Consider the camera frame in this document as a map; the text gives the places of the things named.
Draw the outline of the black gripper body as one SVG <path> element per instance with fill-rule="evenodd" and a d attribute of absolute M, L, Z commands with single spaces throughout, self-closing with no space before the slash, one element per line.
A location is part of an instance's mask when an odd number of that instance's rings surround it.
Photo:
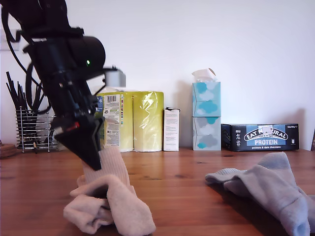
<path fill-rule="evenodd" d="M 95 118 L 97 97 L 86 83 L 49 83 L 48 100 L 55 112 L 56 134 L 97 134 L 103 118 Z"/>

